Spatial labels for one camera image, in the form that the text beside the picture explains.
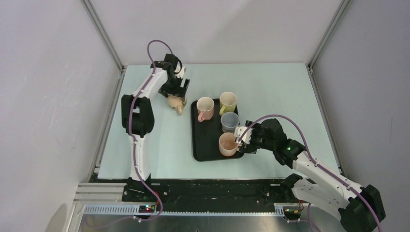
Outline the orange translucent cup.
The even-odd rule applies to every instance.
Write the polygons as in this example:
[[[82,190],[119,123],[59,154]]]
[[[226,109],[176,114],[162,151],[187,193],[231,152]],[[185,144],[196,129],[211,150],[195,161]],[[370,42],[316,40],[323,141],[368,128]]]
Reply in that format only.
[[[226,132],[219,137],[219,151],[225,157],[233,156],[239,150],[233,133]]]

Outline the yellow mug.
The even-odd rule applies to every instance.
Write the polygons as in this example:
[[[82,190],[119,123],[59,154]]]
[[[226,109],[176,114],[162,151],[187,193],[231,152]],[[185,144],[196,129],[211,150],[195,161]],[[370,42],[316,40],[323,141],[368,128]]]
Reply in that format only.
[[[237,103],[237,96],[232,92],[223,92],[219,98],[220,111],[219,115],[222,116],[227,112],[234,112]]]

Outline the pink mug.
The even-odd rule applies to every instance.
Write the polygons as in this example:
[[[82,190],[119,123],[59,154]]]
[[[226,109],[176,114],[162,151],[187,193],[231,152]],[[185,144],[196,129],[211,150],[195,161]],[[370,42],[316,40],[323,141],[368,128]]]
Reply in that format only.
[[[196,104],[199,122],[208,121],[214,115],[214,101],[210,97],[202,97],[197,101]]]

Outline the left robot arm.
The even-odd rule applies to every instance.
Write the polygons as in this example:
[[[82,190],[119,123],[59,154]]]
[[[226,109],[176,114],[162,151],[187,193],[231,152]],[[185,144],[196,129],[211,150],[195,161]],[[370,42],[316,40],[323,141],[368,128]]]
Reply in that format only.
[[[166,54],[163,60],[151,64],[148,77],[133,94],[121,98],[121,123],[130,138],[132,149],[132,167],[127,186],[141,201],[148,201],[153,195],[153,188],[147,185],[150,170],[145,146],[155,123],[151,99],[161,94],[169,106],[181,115],[190,83],[183,77],[185,70],[177,56]]]

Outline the clear glass mug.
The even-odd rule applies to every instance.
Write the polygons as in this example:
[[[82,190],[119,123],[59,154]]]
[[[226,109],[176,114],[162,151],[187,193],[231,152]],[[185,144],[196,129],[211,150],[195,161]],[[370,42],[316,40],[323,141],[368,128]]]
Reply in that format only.
[[[231,132],[234,133],[236,127],[239,125],[240,120],[238,114],[235,112],[227,112],[221,116],[222,131],[224,133]]]

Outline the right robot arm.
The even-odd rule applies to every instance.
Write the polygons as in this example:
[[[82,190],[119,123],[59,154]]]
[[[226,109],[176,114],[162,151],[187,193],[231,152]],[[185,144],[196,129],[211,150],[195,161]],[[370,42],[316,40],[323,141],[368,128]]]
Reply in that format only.
[[[234,131],[240,152],[255,154],[258,149],[271,151],[277,162],[297,171],[281,182],[281,196],[313,204],[337,219],[347,232],[382,231],[386,214],[380,192],[332,171],[311,155],[307,143],[287,137],[278,115],[247,121]]]

